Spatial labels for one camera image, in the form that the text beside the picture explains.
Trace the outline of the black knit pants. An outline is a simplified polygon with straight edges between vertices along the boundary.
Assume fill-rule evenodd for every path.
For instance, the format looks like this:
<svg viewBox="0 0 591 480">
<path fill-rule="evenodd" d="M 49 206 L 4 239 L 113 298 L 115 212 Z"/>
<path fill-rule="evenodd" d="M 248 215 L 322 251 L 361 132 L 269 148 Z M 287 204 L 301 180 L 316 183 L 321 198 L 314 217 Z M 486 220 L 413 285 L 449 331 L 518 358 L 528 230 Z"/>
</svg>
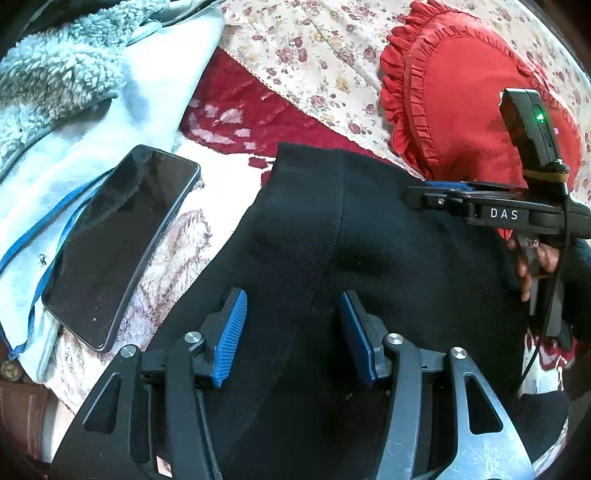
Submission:
<svg viewBox="0 0 591 480">
<path fill-rule="evenodd" d="M 408 208 L 406 171 L 345 150 L 280 144 L 228 243 L 152 339 L 197 330 L 229 291 L 247 317 L 228 380 L 204 396 L 226 479 L 363 479 L 389 407 L 353 365 L 338 304 L 353 290 L 389 331 L 436 351 L 465 348 L 532 458 L 557 441 L 561 394 L 517 401 L 528 307 L 505 242 L 444 212 Z"/>
</svg>

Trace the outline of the red heart-shaped pillow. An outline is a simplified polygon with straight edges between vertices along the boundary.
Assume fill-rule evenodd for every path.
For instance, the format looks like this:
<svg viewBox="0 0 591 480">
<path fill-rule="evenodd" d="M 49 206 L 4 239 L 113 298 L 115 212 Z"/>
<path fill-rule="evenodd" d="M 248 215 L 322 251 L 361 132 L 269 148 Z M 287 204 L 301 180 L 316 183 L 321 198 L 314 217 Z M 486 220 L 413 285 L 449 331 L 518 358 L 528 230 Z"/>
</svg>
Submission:
<svg viewBox="0 0 591 480">
<path fill-rule="evenodd" d="M 576 177 L 578 126 L 543 70 L 477 17 L 439 1 L 415 1 L 380 58 L 381 105 L 392 147 L 428 180 L 522 186 L 521 161 L 499 110 L 506 88 L 537 91 Z"/>
</svg>

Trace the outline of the floral quilt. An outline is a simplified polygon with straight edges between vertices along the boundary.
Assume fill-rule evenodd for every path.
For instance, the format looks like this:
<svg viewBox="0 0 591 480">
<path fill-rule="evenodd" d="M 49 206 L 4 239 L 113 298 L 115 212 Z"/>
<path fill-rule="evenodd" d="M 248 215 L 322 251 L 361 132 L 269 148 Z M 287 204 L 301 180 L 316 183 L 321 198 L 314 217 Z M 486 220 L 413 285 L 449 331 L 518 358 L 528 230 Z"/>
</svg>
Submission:
<svg viewBox="0 0 591 480">
<path fill-rule="evenodd" d="M 574 195 L 590 200 L 590 78 L 570 48 L 520 1 L 455 1 L 523 58 L 536 62 L 579 127 L 583 164 Z M 305 114 L 404 167 L 380 109 L 379 60 L 407 1 L 226 1 L 219 46 Z"/>
</svg>

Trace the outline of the black smartphone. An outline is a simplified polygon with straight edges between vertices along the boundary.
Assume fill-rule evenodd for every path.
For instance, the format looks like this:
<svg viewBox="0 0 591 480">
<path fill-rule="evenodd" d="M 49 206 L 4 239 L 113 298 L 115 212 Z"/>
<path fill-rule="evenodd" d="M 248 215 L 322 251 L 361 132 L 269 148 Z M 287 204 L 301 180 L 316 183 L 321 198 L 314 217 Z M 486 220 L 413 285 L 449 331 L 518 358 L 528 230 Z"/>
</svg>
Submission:
<svg viewBox="0 0 591 480">
<path fill-rule="evenodd" d="M 111 348 L 152 252 L 199 178 L 197 163 L 138 145 L 82 208 L 42 303 L 90 349 Z"/>
</svg>

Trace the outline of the light blue fleece jacket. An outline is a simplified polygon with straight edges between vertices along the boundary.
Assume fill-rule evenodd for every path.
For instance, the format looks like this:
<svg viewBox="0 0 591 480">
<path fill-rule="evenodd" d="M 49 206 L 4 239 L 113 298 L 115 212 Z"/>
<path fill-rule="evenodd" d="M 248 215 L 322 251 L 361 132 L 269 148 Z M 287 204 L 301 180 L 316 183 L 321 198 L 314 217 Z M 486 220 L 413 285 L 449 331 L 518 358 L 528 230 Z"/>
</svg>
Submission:
<svg viewBox="0 0 591 480">
<path fill-rule="evenodd" d="M 135 146 L 169 149 L 224 26 L 217 1 L 121 1 L 25 36 L 1 62 L 1 338 L 43 382 L 41 293 L 74 215 Z"/>
</svg>

